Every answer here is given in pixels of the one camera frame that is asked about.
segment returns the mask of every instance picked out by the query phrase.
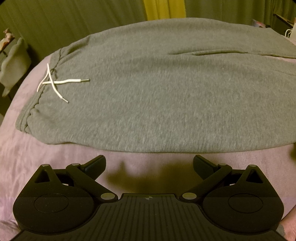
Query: silver screw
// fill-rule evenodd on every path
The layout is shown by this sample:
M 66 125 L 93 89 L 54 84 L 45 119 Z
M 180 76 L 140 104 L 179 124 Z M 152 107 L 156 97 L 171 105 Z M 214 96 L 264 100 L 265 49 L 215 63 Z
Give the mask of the silver screw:
M 111 199 L 115 198 L 115 195 L 113 193 L 106 192 L 101 195 L 101 198 L 104 200 L 111 200 Z
M 183 198 L 187 199 L 187 200 L 192 200 L 195 199 L 197 196 L 195 193 L 192 192 L 186 192 L 182 195 Z

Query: triangular cutout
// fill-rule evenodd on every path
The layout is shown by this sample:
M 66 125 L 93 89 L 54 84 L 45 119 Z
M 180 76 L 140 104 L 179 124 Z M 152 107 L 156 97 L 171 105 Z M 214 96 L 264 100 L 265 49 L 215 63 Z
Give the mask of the triangular cutout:
M 49 182 L 49 177 L 48 174 L 45 170 L 42 170 L 39 174 L 39 176 L 36 178 L 35 183 L 45 183 L 45 182 Z
M 263 181 L 261 180 L 261 178 L 259 177 L 258 173 L 256 172 L 256 170 L 251 170 L 250 174 L 246 180 L 247 182 L 250 183 L 263 183 Z

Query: pink fabric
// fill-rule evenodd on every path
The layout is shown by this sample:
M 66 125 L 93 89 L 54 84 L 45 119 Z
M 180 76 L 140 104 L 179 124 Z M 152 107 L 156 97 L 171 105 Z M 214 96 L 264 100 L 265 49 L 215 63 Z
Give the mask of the pink fabric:
M 48 163 L 63 169 L 71 163 L 85 163 L 104 155 L 107 167 L 97 182 L 122 193 L 182 194 L 201 181 L 192 167 L 197 154 L 121 153 L 96 150 L 76 144 L 47 145 L 15 129 L 22 107 L 36 91 L 46 71 L 47 56 L 26 77 L 0 126 L 0 240 L 13 238 L 20 230 L 15 222 L 13 203 L 37 168 Z M 284 203 L 283 217 L 296 205 L 296 149 L 294 145 L 257 151 L 202 154 L 215 164 L 233 169 L 256 164 L 269 179 Z

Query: drawstring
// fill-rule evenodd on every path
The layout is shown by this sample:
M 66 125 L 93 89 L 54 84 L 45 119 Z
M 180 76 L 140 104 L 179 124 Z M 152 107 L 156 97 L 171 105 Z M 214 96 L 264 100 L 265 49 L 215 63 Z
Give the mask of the drawstring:
M 49 79 L 50 81 L 46 81 L 44 82 L 44 80 L 46 79 L 46 77 L 49 75 Z M 85 80 L 81 80 L 81 79 L 68 79 L 68 80 L 62 80 L 62 81 L 53 81 L 52 80 L 52 76 L 50 74 L 50 70 L 49 70 L 49 65 L 47 64 L 47 73 L 46 76 L 43 78 L 43 80 L 39 83 L 38 88 L 37 88 L 37 92 L 39 91 L 39 88 L 42 84 L 46 85 L 46 84 L 51 84 L 52 88 L 54 89 L 55 93 L 64 101 L 66 101 L 67 103 L 69 103 L 67 100 L 65 100 L 63 98 L 63 96 L 61 96 L 61 94 L 57 91 L 56 87 L 54 84 L 65 84 L 65 83 L 70 83 L 70 82 L 86 82 L 89 81 L 89 79 L 85 79 Z

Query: yellow fabric strip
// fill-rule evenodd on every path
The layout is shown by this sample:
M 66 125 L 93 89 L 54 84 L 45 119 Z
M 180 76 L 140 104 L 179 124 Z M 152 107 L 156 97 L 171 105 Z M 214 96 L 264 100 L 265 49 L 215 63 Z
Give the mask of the yellow fabric strip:
M 166 18 L 185 18 L 184 0 L 143 0 L 147 21 Z

